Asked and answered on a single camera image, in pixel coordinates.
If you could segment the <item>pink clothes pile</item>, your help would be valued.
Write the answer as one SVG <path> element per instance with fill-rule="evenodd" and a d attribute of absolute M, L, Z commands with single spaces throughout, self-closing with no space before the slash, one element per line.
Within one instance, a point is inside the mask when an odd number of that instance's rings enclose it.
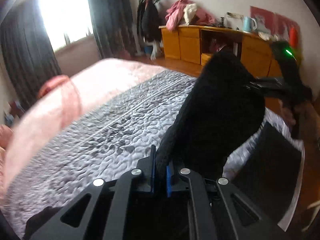
<path fill-rule="evenodd" d="M 178 0 L 169 9 L 165 16 L 166 28 L 175 30 L 179 25 L 211 25 L 216 18 L 208 11 L 191 0 Z"/>

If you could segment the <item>dark curtain right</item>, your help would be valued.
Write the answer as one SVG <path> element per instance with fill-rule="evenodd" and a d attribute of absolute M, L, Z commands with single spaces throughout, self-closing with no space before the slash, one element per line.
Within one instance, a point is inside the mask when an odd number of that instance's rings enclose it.
<path fill-rule="evenodd" d="M 100 57 L 130 58 L 137 52 L 130 0 L 88 0 Z"/>

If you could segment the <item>dark curtain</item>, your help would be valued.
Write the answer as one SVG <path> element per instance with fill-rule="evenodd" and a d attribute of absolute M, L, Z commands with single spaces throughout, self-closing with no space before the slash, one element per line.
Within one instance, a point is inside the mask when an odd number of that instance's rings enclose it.
<path fill-rule="evenodd" d="M 1 50 L 20 104 L 28 110 L 37 101 L 40 88 L 62 74 L 39 0 L 26 0 L 8 12 L 1 24 Z"/>
<path fill-rule="evenodd" d="M 130 0 L 88 0 L 100 57 L 130 58 L 137 52 Z"/>

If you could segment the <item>orange bottle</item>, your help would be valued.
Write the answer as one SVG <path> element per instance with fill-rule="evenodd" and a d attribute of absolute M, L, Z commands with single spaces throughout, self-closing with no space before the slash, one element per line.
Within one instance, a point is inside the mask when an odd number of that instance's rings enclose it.
<path fill-rule="evenodd" d="M 295 27 L 291 27 L 289 31 L 289 44 L 292 48 L 298 48 L 298 31 Z"/>

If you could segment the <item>red wall poster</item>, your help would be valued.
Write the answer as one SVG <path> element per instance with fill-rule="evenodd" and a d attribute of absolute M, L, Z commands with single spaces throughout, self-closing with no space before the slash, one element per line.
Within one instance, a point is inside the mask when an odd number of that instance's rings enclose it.
<path fill-rule="evenodd" d="M 294 20 L 266 9 L 250 6 L 250 16 L 257 23 L 256 33 L 276 36 L 281 40 L 290 40 L 292 33 L 299 35 L 300 27 Z"/>

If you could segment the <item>grey quilted bedspread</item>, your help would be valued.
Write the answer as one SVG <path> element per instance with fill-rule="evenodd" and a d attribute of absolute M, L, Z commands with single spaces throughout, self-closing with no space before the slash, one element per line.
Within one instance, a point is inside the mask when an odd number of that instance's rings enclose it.
<path fill-rule="evenodd" d="M 170 70 L 83 115 L 48 142 L 11 182 L 5 218 L 18 236 L 47 206 L 63 206 L 93 179 L 119 178 L 159 145 L 195 78 Z"/>

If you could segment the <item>pink blanket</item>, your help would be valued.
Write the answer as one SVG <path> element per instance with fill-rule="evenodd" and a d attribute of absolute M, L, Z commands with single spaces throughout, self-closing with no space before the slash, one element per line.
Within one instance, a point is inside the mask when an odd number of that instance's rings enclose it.
<path fill-rule="evenodd" d="M 164 70 L 137 61 L 101 60 L 38 100 L 13 128 L 1 125 L 1 197 L 33 155 L 62 129 Z"/>

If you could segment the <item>light blue kettle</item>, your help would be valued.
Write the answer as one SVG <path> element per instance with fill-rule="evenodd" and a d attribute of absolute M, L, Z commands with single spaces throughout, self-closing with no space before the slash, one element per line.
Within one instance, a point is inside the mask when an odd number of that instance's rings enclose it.
<path fill-rule="evenodd" d="M 257 22 L 254 18 L 244 17 L 243 18 L 243 28 L 242 30 L 246 33 L 252 33 L 257 29 Z"/>

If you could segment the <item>black pants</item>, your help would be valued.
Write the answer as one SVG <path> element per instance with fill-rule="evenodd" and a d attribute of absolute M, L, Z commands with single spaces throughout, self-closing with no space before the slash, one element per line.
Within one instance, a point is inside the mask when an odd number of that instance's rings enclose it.
<path fill-rule="evenodd" d="M 156 168 L 165 177 L 174 160 L 204 178 L 217 179 L 229 155 L 260 128 L 263 94 L 247 85 L 254 77 L 232 53 L 215 53 L 185 99 L 156 153 Z"/>

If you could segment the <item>wooden cabinet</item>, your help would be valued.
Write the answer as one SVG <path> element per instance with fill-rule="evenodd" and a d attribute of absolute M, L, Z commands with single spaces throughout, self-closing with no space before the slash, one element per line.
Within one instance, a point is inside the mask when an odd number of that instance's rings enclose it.
<path fill-rule="evenodd" d="M 279 77 L 279 64 L 273 58 L 268 41 L 255 34 L 227 28 L 200 25 L 180 25 L 162 33 L 164 56 L 198 65 L 192 73 L 200 71 L 210 57 L 218 51 L 233 53 L 255 77 Z"/>

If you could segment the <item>hanging dark clothes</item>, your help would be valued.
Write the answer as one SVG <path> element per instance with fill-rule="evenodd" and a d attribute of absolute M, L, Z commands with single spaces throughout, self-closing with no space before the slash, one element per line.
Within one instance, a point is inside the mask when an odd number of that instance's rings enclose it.
<path fill-rule="evenodd" d="M 137 7 L 137 35 L 144 42 L 152 44 L 151 60 L 161 55 L 161 31 L 159 25 L 161 19 L 156 7 L 159 0 L 138 0 Z"/>

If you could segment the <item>dark curtain left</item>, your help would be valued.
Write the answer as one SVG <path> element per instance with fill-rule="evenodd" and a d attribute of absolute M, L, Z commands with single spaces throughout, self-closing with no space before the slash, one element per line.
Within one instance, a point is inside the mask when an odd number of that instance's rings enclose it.
<path fill-rule="evenodd" d="M 62 74 L 39 0 L 26 0 L 8 12 L 1 24 L 1 50 L 20 104 L 28 110 L 37 101 L 40 88 Z"/>

